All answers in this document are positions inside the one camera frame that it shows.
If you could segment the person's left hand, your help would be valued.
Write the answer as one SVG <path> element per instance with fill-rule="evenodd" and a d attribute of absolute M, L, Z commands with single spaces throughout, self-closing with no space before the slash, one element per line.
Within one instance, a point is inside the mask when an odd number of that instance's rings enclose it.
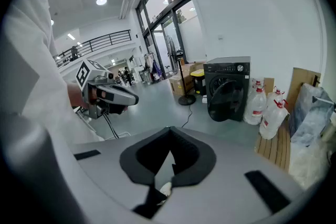
<path fill-rule="evenodd" d="M 91 105 L 94 105 L 100 101 L 105 103 L 112 103 L 114 100 L 114 94 L 106 92 L 96 87 L 91 87 L 89 89 L 88 102 Z"/>

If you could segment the black bin with yellow lid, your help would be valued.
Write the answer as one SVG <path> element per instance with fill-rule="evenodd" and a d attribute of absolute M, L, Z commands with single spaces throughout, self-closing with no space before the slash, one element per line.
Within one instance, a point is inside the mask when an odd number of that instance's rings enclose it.
<path fill-rule="evenodd" d="M 191 77 L 194 83 L 195 93 L 199 95 L 206 95 L 206 82 L 203 69 L 198 69 L 191 73 Z"/>

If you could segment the tall cardboard box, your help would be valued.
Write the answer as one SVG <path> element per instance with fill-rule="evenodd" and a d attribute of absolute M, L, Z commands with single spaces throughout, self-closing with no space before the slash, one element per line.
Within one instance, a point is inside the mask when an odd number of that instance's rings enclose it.
<path fill-rule="evenodd" d="M 195 62 L 195 63 L 189 63 L 182 65 L 182 73 L 183 77 L 189 76 L 192 72 L 204 69 L 203 65 L 205 62 Z"/>

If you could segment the low cardboard box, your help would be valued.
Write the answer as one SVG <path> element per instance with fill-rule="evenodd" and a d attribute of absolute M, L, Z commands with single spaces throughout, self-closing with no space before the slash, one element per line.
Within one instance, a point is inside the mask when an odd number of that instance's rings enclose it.
<path fill-rule="evenodd" d="M 183 96 L 193 88 L 193 80 L 190 75 L 184 77 L 184 82 L 179 76 L 173 76 L 169 78 L 169 83 L 172 89 L 173 94 Z"/>

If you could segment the black pedestal fan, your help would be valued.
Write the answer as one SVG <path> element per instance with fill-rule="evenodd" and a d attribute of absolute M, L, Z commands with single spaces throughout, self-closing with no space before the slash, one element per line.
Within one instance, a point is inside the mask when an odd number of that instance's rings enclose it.
<path fill-rule="evenodd" d="M 184 77 L 183 77 L 183 73 L 182 73 L 182 64 L 181 64 L 181 60 L 183 60 L 183 51 L 182 50 L 176 50 L 173 39 L 171 38 L 171 36 L 166 35 L 165 36 L 165 41 L 167 43 L 167 45 L 169 46 L 169 52 L 170 52 L 170 56 L 172 57 L 172 60 L 174 62 L 174 64 L 176 65 L 176 74 L 173 76 L 179 76 L 182 78 L 182 81 L 184 82 Z M 184 91 L 185 94 L 183 96 L 178 95 L 178 103 L 180 105 L 191 105 L 196 101 L 196 97 L 194 97 L 192 94 L 186 93 L 186 91 Z"/>

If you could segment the slatted wooden board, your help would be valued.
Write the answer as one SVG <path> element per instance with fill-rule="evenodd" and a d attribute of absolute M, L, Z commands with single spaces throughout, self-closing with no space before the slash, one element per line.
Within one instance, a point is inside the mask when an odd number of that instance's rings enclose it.
<path fill-rule="evenodd" d="M 258 133 L 255 152 L 288 173 L 290 164 L 290 133 L 287 118 L 271 140 L 262 138 Z"/>

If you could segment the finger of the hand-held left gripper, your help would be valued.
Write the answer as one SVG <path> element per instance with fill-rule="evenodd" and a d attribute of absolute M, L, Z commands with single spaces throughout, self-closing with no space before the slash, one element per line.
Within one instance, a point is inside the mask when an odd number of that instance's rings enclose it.
<path fill-rule="evenodd" d="M 108 113 L 109 114 L 118 114 L 120 115 L 124 111 L 128 109 L 127 105 L 119 105 L 119 104 L 109 104 Z"/>

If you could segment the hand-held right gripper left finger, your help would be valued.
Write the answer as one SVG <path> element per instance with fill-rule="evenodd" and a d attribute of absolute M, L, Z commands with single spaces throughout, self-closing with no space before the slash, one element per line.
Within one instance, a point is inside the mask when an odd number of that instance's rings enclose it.
<path fill-rule="evenodd" d="M 132 182 L 146 186 L 155 185 L 155 176 L 170 151 L 170 130 L 165 127 L 121 153 L 120 166 Z"/>

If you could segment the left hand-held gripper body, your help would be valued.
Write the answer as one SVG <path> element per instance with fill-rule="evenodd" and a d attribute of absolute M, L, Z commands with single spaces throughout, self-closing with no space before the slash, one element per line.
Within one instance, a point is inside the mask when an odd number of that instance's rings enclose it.
<path fill-rule="evenodd" d="M 139 97 L 126 87 L 116 83 L 113 74 L 105 67 L 93 60 L 84 60 L 76 74 L 76 82 L 82 92 L 82 98 L 88 104 L 85 115 L 92 119 L 98 119 L 107 115 L 109 104 L 133 106 L 138 104 Z M 114 94 L 112 103 L 98 102 L 89 104 L 89 89 L 96 87 Z"/>

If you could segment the person's left forearm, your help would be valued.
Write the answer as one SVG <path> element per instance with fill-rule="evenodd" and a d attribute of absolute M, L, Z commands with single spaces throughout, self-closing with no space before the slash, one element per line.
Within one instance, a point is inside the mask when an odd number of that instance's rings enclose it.
<path fill-rule="evenodd" d="M 79 86 L 75 83 L 68 83 L 67 84 L 67 91 L 68 91 L 68 97 L 70 100 L 71 106 L 74 107 L 82 107 L 87 109 L 89 106 L 82 98 L 82 92 L 79 88 Z"/>

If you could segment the person's white shirt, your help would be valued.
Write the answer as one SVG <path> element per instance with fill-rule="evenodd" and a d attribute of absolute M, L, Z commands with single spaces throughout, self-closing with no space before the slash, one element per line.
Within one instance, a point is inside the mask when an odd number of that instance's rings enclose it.
<path fill-rule="evenodd" d="M 0 111 L 18 113 L 69 144 L 100 141 L 73 111 L 55 55 L 48 0 L 13 0 L 0 31 Z"/>

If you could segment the black balcony railing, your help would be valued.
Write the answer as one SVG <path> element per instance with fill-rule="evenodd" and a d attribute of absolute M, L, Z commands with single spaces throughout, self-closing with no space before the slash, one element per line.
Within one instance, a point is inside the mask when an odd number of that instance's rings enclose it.
<path fill-rule="evenodd" d="M 130 29 L 109 33 L 106 35 L 93 38 L 91 40 L 87 40 L 79 45 L 76 45 L 78 49 L 78 59 L 90 53 L 101 51 L 102 49 L 110 47 L 115 47 L 116 45 L 123 44 L 131 40 L 132 37 Z M 57 68 L 59 69 L 69 64 L 71 62 L 70 60 L 71 60 L 71 48 L 59 54 L 55 59 L 55 63 Z"/>

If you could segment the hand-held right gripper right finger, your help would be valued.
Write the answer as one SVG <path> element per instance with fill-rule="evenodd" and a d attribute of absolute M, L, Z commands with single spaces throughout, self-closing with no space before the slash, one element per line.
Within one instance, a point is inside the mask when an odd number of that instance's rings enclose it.
<path fill-rule="evenodd" d="M 171 127 L 169 132 L 170 152 L 175 163 L 173 165 L 173 187 L 198 185 L 213 170 L 216 154 L 206 143 Z"/>

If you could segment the plastic-wrapped bulky item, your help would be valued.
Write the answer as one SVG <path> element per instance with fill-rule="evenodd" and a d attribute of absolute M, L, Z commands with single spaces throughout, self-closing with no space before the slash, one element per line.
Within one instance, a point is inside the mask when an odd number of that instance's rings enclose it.
<path fill-rule="evenodd" d="M 289 175 L 306 190 L 325 178 L 336 154 L 336 103 L 323 88 L 302 84 L 289 131 Z"/>

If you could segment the small cardboard sheet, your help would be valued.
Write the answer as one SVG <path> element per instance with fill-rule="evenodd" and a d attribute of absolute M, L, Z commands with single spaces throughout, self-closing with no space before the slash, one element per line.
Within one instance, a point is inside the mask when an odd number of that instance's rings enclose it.
<path fill-rule="evenodd" d="M 264 92 L 268 96 L 274 90 L 274 78 L 264 78 Z"/>

